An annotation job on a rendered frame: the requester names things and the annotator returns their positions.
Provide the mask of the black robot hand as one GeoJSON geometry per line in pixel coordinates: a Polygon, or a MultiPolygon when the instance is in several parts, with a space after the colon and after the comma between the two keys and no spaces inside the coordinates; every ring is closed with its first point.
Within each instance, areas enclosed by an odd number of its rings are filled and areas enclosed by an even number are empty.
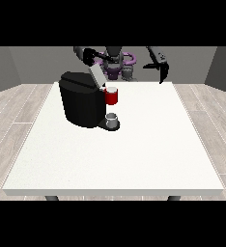
{"type": "Polygon", "coordinates": [[[106,56],[104,54],[98,53],[95,49],[92,48],[85,48],[83,50],[83,62],[91,66],[95,62],[95,58],[101,58],[102,60],[106,60],[108,62],[113,62],[113,59],[109,56],[106,56]]]}
{"type": "Polygon", "coordinates": [[[169,65],[167,63],[152,63],[145,65],[144,69],[157,69],[160,74],[159,83],[162,84],[168,76],[169,65]]]}

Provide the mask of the pale grey machine lid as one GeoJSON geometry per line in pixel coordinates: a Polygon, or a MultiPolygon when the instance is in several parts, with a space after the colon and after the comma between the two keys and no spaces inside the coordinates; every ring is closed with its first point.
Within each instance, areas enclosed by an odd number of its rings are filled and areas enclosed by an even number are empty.
{"type": "Polygon", "coordinates": [[[98,88],[101,88],[102,85],[107,81],[99,64],[94,64],[93,66],[89,67],[89,72],[93,76],[98,88]]]}

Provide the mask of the red pod holder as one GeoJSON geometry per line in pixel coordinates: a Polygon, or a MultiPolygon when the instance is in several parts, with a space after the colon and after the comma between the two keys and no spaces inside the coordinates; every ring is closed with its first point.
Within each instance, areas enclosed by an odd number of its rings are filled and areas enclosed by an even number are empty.
{"type": "Polygon", "coordinates": [[[104,90],[105,103],[108,105],[114,105],[118,102],[118,89],[117,89],[117,92],[115,94],[109,94],[107,92],[107,88],[104,90]]]}

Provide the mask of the black coffee machine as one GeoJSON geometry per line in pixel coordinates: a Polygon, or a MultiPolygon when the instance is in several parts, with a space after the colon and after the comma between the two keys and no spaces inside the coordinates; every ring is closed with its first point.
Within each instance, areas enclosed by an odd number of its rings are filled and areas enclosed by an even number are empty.
{"type": "Polygon", "coordinates": [[[120,122],[114,128],[106,126],[106,106],[103,85],[98,88],[93,76],[84,72],[65,72],[59,81],[61,98],[66,118],[72,124],[81,127],[101,127],[108,131],[120,128],[120,122]]]}

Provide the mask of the small grey cup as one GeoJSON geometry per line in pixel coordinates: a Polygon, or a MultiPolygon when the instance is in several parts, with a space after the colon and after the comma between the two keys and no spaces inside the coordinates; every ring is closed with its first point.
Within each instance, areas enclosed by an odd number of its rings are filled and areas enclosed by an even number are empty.
{"type": "Polygon", "coordinates": [[[115,113],[108,113],[105,116],[106,126],[109,128],[114,128],[118,124],[118,117],[115,113]]]}

